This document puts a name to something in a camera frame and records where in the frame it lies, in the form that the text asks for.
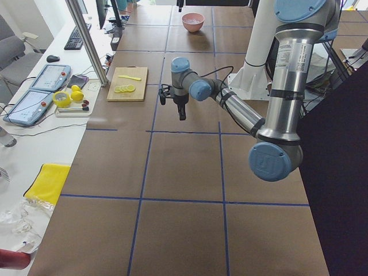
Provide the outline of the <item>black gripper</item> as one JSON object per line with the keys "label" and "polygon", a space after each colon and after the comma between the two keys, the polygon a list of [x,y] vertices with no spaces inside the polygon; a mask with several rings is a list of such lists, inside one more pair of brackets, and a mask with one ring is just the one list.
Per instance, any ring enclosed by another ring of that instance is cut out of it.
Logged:
{"label": "black gripper", "polygon": [[185,105],[189,101],[189,95],[174,95],[174,103],[178,106],[179,120],[186,119]]}

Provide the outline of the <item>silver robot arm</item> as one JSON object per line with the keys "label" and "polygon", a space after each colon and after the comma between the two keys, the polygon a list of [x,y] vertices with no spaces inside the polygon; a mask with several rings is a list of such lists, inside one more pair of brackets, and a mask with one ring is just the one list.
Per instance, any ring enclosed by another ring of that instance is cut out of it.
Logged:
{"label": "silver robot arm", "polygon": [[262,180],[286,178],[302,162],[296,129],[313,47],[333,40],[339,1],[260,1],[244,65],[229,81],[199,76],[184,57],[171,62],[170,85],[159,89],[186,118],[190,98],[213,98],[257,142],[248,162]]}

